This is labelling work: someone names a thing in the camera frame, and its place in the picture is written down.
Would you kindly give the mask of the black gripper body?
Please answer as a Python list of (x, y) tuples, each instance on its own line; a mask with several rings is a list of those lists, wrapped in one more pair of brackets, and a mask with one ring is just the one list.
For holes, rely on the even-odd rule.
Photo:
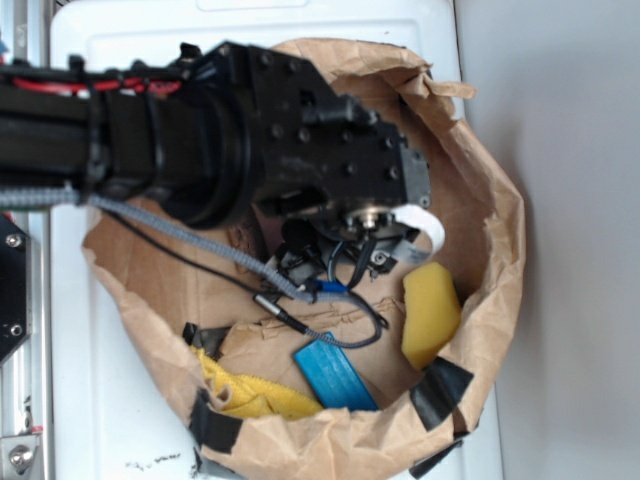
[(281, 220), (275, 267), (295, 284), (349, 264), (346, 281), (423, 261), (409, 221), (431, 203), (429, 166), (392, 123), (336, 93), (308, 60), (219, 48), (220, 177), (225, 207)]

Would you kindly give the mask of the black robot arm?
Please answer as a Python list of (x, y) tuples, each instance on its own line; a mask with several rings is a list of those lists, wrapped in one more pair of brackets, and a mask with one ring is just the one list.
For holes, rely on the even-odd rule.
[(1, 204), (143, 197), (192, 229), (247, 211), (362, 250), (402, 241), (431, 203), (429, 167), (398, 128), (336, 93), (309, 61), (224, 43), (165, 67), (1, 68)]

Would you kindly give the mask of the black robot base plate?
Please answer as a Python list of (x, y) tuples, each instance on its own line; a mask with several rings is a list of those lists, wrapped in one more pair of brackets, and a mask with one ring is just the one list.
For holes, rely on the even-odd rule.
[(30, 335), (28, 307), (29, 237), (1, 214), (1, 365)]

